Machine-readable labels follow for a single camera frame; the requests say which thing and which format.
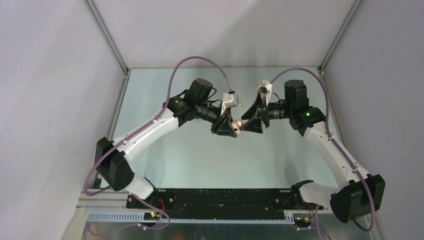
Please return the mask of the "aluminium frame rail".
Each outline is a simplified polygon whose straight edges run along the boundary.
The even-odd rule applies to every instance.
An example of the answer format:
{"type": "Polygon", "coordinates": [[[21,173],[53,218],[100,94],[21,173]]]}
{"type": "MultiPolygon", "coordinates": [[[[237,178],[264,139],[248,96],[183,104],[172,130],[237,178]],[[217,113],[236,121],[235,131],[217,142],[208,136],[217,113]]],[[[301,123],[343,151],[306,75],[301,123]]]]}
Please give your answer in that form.
{"type": "Polygon", "coordinates": [[[121,223],[307,223],[316,203],[290,189],[183,189],[155,190],[142,203],[123,192],[106,191],[106,204],[89,206],[90,222],[121,223]]]}

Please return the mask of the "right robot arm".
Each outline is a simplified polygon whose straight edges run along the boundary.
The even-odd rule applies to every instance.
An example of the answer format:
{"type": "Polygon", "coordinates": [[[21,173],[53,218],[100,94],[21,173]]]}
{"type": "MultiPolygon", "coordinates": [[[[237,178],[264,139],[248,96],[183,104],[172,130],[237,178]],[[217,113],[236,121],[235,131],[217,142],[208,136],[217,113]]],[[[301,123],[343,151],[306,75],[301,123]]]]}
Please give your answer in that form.
{"type": "Polygon", "coordinates": [[[287,119],[290,126],[312,144],[323,158],[337,186],[304,180],[291,187],[291,204],[304,209],[310,203],[331,210],[342,223],[375,214],[381,207],[386,183],[381,175],[371,175],[361,166],[330,130],[326,116],[309,104],[302,80],[284,84],[284,99],[271,102],[272,84],[263,80],[256,88],[253,105],[241,117],[241,132],[263,133],[271,120],[287,119]]]}

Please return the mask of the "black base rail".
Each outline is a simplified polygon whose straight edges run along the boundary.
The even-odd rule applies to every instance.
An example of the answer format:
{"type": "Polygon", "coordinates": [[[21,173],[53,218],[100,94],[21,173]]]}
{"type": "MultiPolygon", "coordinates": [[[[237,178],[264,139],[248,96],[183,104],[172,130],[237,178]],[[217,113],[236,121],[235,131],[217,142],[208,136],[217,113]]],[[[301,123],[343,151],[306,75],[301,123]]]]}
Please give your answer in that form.
{"type": "Polygon", "coordinates": [[[316,207],[290,188],[159,188],[145,201],[174,220],[285,220],[287,211],[316,207]]]}

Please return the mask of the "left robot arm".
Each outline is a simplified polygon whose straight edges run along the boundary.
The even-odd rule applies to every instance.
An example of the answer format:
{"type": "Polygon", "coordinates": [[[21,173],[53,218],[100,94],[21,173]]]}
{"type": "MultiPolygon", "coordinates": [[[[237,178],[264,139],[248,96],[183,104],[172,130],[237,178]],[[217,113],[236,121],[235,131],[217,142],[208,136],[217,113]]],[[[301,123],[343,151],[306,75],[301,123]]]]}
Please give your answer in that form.
{"type": "Polygon", "coordinates": [[[98,140],[94,165],[109,188],[136,195],[145,208],[153,208],[158,202],[154,185],[131,168],[145,148],[194,119],[211,123],[211,132],[215,135],[236,138],[231,108],[238,106],[237,94],[233,90],[224,93],[221,104],[214,106],[210,100],[212,90],[214,87],[209,81],[197,78],[189,89],[169,98],[158,113],[139,127],[113,140],[106,137],[98,140]]]}

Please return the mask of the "white earbud charging case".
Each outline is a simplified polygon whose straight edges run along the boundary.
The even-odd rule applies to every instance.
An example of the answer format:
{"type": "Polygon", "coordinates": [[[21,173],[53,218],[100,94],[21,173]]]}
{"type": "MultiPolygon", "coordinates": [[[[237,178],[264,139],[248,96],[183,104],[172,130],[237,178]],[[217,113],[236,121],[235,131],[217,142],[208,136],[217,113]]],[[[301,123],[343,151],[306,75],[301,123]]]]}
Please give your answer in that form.
{"type": "Polygon", "coordinates": [[[234,120],[231,123],[232,129],[238,134],[242,132],[243,121],[242,120],[234,120]]]}

